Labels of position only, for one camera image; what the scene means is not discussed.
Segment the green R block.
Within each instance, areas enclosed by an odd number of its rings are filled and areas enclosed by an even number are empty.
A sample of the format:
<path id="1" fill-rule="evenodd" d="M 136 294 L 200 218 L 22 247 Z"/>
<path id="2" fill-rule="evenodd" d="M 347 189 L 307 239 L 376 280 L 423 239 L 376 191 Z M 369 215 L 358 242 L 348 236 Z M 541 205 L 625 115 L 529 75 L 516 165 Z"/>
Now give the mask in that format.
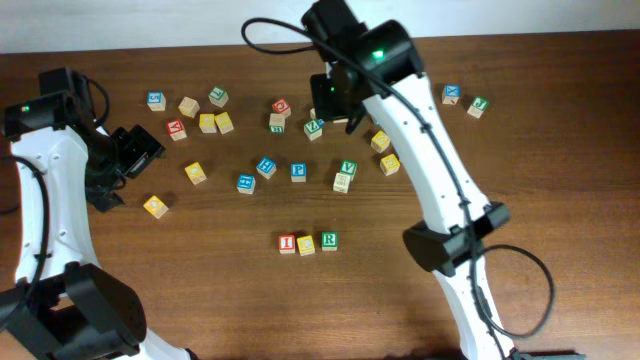
<path id="1" fill-rule="evenodd" d="M 323 232 L 321 234 L 321 248 L 323 251 L 336 251 L 338 249 L 338 233 Z"/>

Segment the yellow C block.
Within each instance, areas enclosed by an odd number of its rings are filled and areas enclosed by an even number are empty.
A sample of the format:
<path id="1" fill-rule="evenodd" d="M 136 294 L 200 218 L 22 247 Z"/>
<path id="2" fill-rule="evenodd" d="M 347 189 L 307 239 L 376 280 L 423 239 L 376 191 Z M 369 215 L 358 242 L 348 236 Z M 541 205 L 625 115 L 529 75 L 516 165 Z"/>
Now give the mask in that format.
<path id="1" fill-rule="evenodd" d="M 296 239 L 298 251 L 301 256 L 306 256 L 315 253 L 314 240 L 311 235 L 302 236 Z"/>

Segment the red I block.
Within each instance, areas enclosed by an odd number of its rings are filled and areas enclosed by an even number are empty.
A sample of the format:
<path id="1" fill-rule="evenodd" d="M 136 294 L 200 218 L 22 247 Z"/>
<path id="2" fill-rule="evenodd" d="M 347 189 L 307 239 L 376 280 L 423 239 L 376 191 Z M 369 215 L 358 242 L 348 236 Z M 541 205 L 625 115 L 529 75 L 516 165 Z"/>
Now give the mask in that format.
<path id="1" fill-rule="evenodd" d="M 280 235 L 278 238 L 278 248 L 281 254 L 296 253 L 296 239 L 294 235 Z"/>

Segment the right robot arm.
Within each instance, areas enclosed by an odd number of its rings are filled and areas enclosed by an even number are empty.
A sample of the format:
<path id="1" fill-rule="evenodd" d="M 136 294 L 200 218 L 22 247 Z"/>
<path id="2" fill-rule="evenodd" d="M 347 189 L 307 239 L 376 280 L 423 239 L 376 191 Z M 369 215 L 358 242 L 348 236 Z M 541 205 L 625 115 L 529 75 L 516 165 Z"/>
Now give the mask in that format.
<path id="1" fill-rule="evenodd" d="M 483 237 L 509 213 L 479 190 L 461 163 L 407 31 L 395 20 L 369 29 L 339 0 L 315 2 L 301 22 L 326 64 L 325 73 L 311 78 L 316 115 L 326 122 L 346 119 L 348 132 L 370 115 L 413 184 L 423 215 L 403 240 L 443 289 L 463 356 L 511 357 L 513 341 L 485 322 L 499 317 L 480 253 Z"/>

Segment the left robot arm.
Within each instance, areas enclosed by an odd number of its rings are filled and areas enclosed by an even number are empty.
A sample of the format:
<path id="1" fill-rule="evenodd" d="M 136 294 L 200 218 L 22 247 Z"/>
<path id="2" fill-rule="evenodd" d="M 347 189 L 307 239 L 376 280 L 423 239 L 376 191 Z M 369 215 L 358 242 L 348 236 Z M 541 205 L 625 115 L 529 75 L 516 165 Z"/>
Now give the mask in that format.
<path id="1" fill-rule="evenodd" d="M 22 221 L 2 329 L 41 360 L 192 360 L 148 328 L 136 292 L 101 268 L 89 229 L 89 209 L 120 206 L 120 190 L 163 146 L 141 126 L 106 131 L 91 95 L 97 83 L 77 71 L 42 72 L 39 87 L 37 98 L 9 106 L 2 124 Z"/>

